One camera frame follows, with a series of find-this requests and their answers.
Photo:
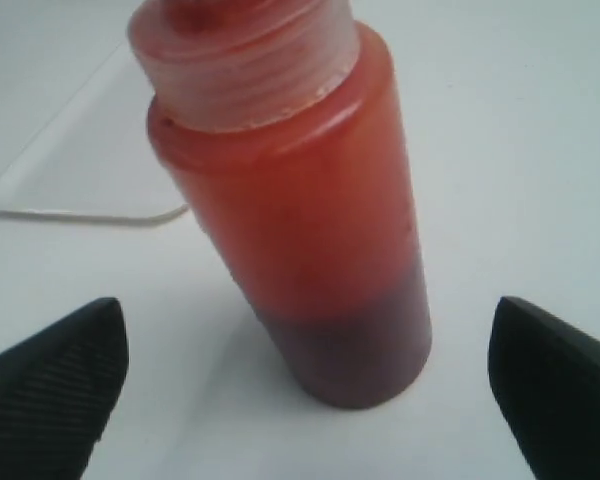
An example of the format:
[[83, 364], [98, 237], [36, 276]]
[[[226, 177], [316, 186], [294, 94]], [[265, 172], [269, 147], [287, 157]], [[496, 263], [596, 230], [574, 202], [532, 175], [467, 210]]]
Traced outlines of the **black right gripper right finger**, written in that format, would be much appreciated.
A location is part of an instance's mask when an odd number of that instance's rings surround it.
[[600, 479], [600, 341], [519, 297], [495, 310], [493, 396], [538, 479]]

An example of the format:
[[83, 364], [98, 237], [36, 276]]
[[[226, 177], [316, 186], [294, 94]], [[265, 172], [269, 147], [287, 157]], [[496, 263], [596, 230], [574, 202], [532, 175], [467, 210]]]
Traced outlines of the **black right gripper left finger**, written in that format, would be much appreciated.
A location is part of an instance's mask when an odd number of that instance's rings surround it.
[[120, 397], [120, 302], [96, 299], [0, 353], [0, 479], [79, 479]]

